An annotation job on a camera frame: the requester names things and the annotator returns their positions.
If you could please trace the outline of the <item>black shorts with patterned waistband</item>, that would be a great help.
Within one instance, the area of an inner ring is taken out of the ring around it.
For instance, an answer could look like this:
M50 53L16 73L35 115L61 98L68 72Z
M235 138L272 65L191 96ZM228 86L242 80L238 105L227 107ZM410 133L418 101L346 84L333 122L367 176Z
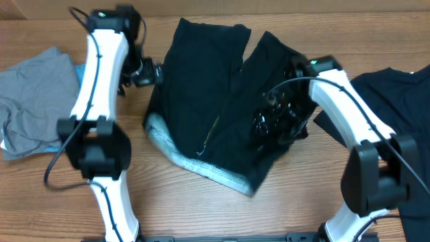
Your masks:
M180 19L153 89L143 126L174 164L252 196L290 144L261 152L251 144L254 112L284 79L298 52L272 33L243 58L251 36L244 25Z

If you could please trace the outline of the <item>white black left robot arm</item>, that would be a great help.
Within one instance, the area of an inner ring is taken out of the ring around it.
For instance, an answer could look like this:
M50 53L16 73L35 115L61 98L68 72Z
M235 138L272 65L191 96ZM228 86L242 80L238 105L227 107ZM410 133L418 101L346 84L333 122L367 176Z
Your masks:
M116 101L125 87L162 83L162 66L135 43L146 24L132 5L96 9L80 23L87 31L87 60L71 114L57 123L60 151L97 199L103 240L142 241L126 182L132 147L116 122Z

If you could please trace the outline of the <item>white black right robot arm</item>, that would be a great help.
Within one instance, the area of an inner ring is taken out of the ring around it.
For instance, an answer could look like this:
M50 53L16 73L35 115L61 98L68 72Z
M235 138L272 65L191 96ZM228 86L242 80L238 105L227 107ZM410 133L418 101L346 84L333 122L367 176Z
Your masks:
M286 240L377 241L368 229L390 218L391 210L415 194L415 141L396 135L370 110L331 56L294 56L284 76L265 94L265 107L254 114L252 145L267 152L292 144L302 136L314 109L321 107L349 149L341 178L343 204L336 215L317 232L288 233Z

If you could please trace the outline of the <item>blue folded garment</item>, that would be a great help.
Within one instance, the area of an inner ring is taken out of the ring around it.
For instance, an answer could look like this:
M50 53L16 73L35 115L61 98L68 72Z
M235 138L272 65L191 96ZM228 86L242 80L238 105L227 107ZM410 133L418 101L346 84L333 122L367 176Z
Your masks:
M79 81L79 86L82 86L82 82L83 82L83 77L85 74L85 64L83 65L75 65L75 72ZM55 153L58 152L58 150L60 149L60 147L46 147L42 152L43 153Z

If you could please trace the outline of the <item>grey folded garment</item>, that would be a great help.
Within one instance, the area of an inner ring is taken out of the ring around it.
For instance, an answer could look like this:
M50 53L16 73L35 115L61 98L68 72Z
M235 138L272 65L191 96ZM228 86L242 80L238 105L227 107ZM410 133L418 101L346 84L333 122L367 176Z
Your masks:
M4 160L59 150L57 121L69 117L78 94L75 65L57 47L1 72Z

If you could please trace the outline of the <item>dark navy t-shirt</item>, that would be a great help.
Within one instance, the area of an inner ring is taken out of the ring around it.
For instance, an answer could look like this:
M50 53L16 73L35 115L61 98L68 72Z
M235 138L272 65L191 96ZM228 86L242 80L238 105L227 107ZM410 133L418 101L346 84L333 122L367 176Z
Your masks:
M429 65L414 73L391 68L364 73L354 78L351 84L372 112L398 136L414 138L421 160L413 169L429 188ZM345 146L324 111L314 122ZM420 185L417 191L415 198L400 206L401 215L429 215L429 197ZM402 226L407 241L429 242L429 219L402 220Z

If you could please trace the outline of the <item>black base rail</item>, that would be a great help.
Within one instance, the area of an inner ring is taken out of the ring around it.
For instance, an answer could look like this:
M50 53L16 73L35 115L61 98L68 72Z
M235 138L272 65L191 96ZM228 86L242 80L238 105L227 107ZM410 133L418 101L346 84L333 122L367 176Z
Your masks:
M244 237L188 237L174 238L165 237L143 237L143 242L317 242L316 233L287 233L285 235L262 235Z

